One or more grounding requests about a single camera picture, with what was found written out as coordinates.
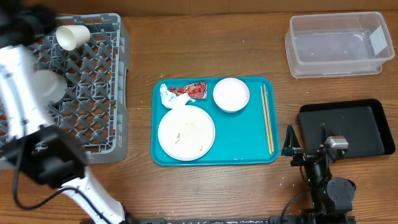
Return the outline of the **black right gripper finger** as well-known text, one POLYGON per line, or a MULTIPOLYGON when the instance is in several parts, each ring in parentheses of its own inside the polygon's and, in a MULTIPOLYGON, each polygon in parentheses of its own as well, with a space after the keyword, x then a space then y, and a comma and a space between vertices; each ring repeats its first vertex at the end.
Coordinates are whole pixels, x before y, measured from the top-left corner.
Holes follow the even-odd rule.
POLYGON ((327 128, 325 123, 321 124, 320 128, 321 128, 321 143, 323 145, 325 145, 326 144, 326 140, 330 136, 333 136, 333 133, 327 128))
POLYGON ((292 125, 287 126, 284 145, 282 146, 282 156, 294 156, 301 152, 301 146, 292 125))

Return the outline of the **white cup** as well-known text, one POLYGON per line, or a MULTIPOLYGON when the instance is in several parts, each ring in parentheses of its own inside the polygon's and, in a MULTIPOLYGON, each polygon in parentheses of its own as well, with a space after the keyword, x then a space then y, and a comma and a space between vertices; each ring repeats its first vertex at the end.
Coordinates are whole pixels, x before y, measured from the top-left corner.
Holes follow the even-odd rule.
POLYGON ((60 26, 55 35, 60 46, 68 51, 89 42, 91 37, 89 29, 83 25, 60 26))

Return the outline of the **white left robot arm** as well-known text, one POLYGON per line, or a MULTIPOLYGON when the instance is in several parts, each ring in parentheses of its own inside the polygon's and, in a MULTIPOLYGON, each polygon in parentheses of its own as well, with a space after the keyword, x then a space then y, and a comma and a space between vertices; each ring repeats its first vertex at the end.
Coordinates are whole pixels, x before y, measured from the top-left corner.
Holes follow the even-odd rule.
POLYGON ((1 1, 1 98, 11 137, 1 147, 1 154, 15 166, 16 205, 34 210, 65 194, 93 223, 160 223, 159 219, 135 219, 113 199, 90 171, 81 144, 54 125, 47 113, 47 104, 34 83, 32 56, 26 46, 45 37, 55 25, 55 13, 47 7, 1 1), (37 205, 23 205, 17 195, 21 172, 40 185, 49 185, 55 193, 37 205))

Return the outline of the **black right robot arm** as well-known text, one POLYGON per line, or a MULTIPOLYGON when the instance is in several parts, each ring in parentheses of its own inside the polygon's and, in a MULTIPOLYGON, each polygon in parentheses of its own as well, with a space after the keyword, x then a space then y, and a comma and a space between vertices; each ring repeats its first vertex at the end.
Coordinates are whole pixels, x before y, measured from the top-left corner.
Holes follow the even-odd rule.
POLYGON ((310 193, 313 207, 304 210, 295 223, 356 223, 355 217, 348 215, 353 209, 356 185, 349 179, 333 177, 330 171, 330 164, 344 157, 349 144, 343 136, 334 135, 324 124, 321 125, 321 137, 319 148, 309 153, 300 147, 293 127, 287 126, 281 154, 292 157, 290 165, 300 168, 308 190, 294 197, 284 207, 280 216, 282 223, 287 207, 306 193, 310 193))

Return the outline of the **pink white bowl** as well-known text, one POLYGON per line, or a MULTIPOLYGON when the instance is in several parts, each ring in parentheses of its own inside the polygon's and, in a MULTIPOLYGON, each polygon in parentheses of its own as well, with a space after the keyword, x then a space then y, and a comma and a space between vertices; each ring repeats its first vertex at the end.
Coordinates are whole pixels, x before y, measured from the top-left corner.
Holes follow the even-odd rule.
POLYGON ((213 99, 221 110, 235 113, 248 104, 250 92, 240 79, 224 78, 215 85, 213 99))

